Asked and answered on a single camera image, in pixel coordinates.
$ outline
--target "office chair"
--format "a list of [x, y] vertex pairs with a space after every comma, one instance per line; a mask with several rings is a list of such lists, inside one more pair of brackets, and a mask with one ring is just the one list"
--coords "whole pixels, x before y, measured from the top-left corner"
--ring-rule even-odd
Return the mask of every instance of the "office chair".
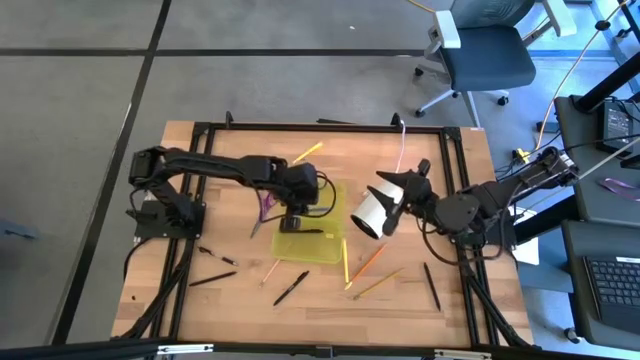
[[462, 95], [469, 115], [480, 126], [472, 91], [499, 97], [498, 104], [509, 102], [511, 89], [531, 84], [536, 75], [527, 46], [547, 30], [558, 36], [576, 33], [576, 25], [562, 0], [544, 0], [549, 20], [521, 39], [514, 27], [533, 7], [535, 0], [461, 0], [451, 10], [435, 11], [435, 25], [429, 30], [431, 44], [424, 52], [428, 64], [419, 64], [415, 76], [424, 71], [445, 77], [450, 89], [418, 108], [416, 117], [453, 95]]

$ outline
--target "chair wheel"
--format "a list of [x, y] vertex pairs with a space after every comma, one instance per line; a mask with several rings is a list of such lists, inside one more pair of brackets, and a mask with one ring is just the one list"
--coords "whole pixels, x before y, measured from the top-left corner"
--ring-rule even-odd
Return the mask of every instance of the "chair wheel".
[[567, 338], [567, 340], [571, 341], [574, 344], [579, 344], [580, 343], [580, 338], [576, 334], [576, 329], [575, 328], [566, 328], [566, 329], [564, 329], [564, 336]]

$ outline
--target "translucent yellow container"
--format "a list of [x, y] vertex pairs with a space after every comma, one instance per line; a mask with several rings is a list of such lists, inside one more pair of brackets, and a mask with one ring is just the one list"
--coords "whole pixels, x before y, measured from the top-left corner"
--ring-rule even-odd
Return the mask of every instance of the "translucent yellow container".
[[[336, 205], [321, 218], [301, 217], [300, 229], [321, 229], [322, 233], [281, 233], [276, 231], [271, 242], [271, 254], [282, 260], [321, 264], [336, 264], [342, 259], [346, 188], [336, 183]], [[333, 201], [333, 190], [327, 185], [319, 191], [318, 204], [311, 208], [326, 208]]]

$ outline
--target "keyboard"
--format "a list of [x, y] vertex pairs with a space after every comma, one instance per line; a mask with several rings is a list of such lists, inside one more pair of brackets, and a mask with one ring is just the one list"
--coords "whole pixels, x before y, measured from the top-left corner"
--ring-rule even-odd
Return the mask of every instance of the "keyboard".
[[640, 258], [585, 257], [600, 320], [640, 334]]

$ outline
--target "wooden tabletop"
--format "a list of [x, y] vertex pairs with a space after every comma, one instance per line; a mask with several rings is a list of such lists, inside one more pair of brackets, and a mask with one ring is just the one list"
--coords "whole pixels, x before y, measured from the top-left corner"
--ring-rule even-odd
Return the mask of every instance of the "wooden tabletop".
[[[162, 145], [188, 149], [193, 122], [167, 123]], [[462, 128], [471, 183], [493, 180], [493, 165], [483, 130]], [[253, 239], [249, 234], [258, 215], [256, 195], [235, 182], [208, 179], [204, 195], [207, 213], [198, 245], [239, 263], [230, 266], [194, 253], [189, 281], [238, 270], [224, 280], [188, 288], [179, 339], [208, 342], [333, 344], [467, 347], [470, 346], [460, 275], [456, 267], [436, 260], [425, 247], [416, 221], [403, 216], [394, 236], [372, 240], [348, 218], [363, 200], [367, 185], [376, 186], [376, 170], [394, 171], [400, 151], [398, 134], [289, 131], [216, 131], [213, 154], [241, 157], [264, 154], [292, 161], [322, 141], [324, 146], [308, 157], [334, 182], [346, 185], [345, 229], [351, 275], [383, 243], [389, 245], [366, 272], [344, 290], [342, 264], [319, 265], [283, 261], [263, 288], [260, 280], [274, 262], [271, 239], [277, 223], [265, 224]], [[456, 186], [460, 187], [455, 151], [450, 144]], [[415, 169], [422, 158], [431, 161], [428, 177], [433, 190], [446, 195], [444, 170], [435, 135], [408, 134], [400, 171]], [[179, 187], [181, 177], [171, 179]], [[455, 259], [445, 237], [429, 240], [443, 256]], [[128, 330], [155, 296], [164, 264], [167, 240], [153, 239], [132, 257], [124, 283], [113, 335]], [[492, 246], [485, 255], [495, 253]], [[436, 309], [424, 275], [427, 262], [435, 282], [442, 312]], [[352, 297], [392, 271], [404, 267], [388, 281], [358, 301]], [[531, 342], [527, 313], [513, 259], [502, 256], [486, 263], [492, 298], [521, 337]], [[275, 299], [301, 272], [309, 276], [281, 304]], [[480, 337], [487, 343], [482, 306], [476, 299]], [[162, 334], [168, 333], [172, 300], [165, 311]]]

